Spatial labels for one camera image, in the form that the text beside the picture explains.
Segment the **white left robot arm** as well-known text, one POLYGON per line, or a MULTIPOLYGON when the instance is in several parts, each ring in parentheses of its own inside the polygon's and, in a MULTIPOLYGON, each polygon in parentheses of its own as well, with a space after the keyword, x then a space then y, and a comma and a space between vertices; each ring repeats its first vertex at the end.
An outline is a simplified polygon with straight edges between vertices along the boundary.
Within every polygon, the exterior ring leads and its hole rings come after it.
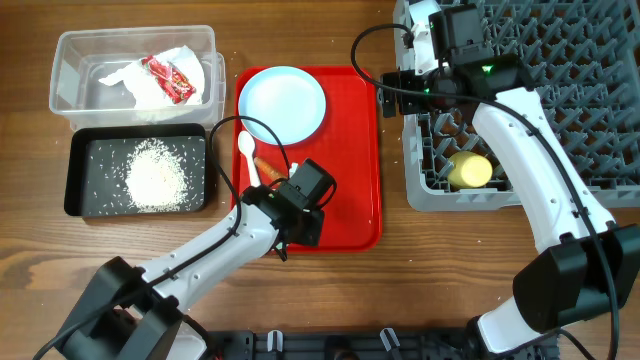
POLYGON ((315 246, 336 180, 314 161, 270 185, 250 186, 219 223, 169 254, 134 267, 101 267, 58 333, 35 354, 67 359, 200 359, 206 336, 186 310, 243 265, 289 244, 315 246))

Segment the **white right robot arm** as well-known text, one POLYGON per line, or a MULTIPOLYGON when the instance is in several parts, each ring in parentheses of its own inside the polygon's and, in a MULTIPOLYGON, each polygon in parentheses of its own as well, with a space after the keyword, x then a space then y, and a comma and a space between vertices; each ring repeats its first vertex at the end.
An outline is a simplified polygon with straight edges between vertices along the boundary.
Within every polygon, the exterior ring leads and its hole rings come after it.
POLYGON ((466 352, 509 356, 602 314, 639 273, 639 84, 611 28, 619 1, 400 1, 385 116, 404 118, 409 204, 420 211, 521 205, 536 258, 511 297, 468 325, 466 352))

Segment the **red candy wrapper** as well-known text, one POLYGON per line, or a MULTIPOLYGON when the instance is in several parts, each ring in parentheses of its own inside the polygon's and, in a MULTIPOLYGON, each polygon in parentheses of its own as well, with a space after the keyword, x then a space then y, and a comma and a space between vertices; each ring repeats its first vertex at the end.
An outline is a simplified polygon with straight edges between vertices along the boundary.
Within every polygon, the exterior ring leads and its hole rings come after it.
POLYGON ((141 65, 154 78, 173 104, 189 100, 196 92, 196 88, 189 79, 170 62, 161 62, 155 56, 149 55, 141 60, 141 65))

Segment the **pile of white rice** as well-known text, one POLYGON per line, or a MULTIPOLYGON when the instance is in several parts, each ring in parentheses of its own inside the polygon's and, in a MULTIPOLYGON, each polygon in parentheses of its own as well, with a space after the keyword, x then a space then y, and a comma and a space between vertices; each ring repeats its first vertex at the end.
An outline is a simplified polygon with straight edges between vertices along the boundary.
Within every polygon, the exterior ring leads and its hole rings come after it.
POLYGON ((140 212, 177 211, 187 199, 183 157, 159 138, 145 139, 127 157, 125 189, 140 212))

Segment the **white paper napkin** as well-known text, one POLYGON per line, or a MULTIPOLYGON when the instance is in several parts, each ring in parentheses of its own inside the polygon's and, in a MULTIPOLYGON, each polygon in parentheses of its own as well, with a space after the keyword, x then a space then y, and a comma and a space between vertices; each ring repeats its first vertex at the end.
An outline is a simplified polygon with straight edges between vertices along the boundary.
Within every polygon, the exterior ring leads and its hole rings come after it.
POLYGON ((183 103, 173 104, 169 97, 161 90, 158 83, 141 65, 141 59, 100 78, 99 82, 106 86, 123 83, 135 100, 135 109, 154 109, 172 106, 201 105, 205 90, 204 69, 196 54, 187 46, 175 47, 153 55, 161 62, 175 65, 196 88, 191 98, 183 103))

